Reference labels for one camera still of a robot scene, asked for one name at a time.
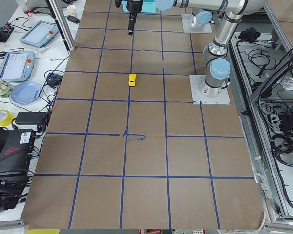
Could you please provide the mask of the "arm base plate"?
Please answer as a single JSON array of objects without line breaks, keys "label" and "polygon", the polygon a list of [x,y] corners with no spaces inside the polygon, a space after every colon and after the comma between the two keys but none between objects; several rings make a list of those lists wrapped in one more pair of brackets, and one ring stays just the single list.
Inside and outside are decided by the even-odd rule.
[{"label": "arm base plate", "polygon": [[225,81],[221,87],[211,88],[205,83],[205,75],[190,75],[189,80],[194,104],[230,105]]},{"label": "arm base plate", "polygon": [[193,14],[182,14],[182,25],[184,33],[200,33],[200,34],[211,34],[211,12],[200,12],[197,15]]}]

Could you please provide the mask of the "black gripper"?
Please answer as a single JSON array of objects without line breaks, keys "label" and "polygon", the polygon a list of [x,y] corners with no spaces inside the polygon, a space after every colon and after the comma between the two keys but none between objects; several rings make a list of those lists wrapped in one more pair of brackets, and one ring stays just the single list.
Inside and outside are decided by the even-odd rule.
[{"label": "black gripper", "polygon": [[[115,0],[115,6],[117,8],[121,7],[122,0]],[[128,21],[128,34],[130,36],[133,35],[135,23],[137,19],[137,14],[142,11],[143,6],[143,0],[126,0],[126,3],[124,3],[124,6],[126,7],[129,14],[129,21]]]}]

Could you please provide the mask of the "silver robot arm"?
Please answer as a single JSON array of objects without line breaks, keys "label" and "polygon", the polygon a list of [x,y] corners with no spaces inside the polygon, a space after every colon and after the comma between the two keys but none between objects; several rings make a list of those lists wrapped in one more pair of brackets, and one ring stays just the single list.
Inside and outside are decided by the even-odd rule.
[{"label": "silver robot arm", "polygon": [[222,90],[224,81],[229,77],[231,71],[230,63],[225,59],[228,50],[228,44],[236,29],[237,21],[241,19],[240,15],[227,10],[228,0],[157,0],[156,8],[166,11],[174,6],[181,8],[190,7],[196,10],[194,21],[200,21],[199,15],[207,10],[224,10],[224,19],[221,21],[213,42],[203,50],[203,59],[206,63],[207,74],[205,79],[199,84],[199,90],[202,95],[208,98],[214,98]]},{"label": "silver robot arm", "polygon": [[[175,0],[154,0],[154,5],[156,9],[160,11],[167,11],[173,6],[176,5]],[[133,35],[134,27],[136,23],[137,15],[142,11],[143,1],[142,0],[127,0],[126,4],[127,11],[129,12],[129,21],[128,21],[128,34]],[[195,27],[199,24],[204,25],[211,21],[212,13],[210,11],[199,10],[197,12],[193,10],[191,16],[191,26]]]}]

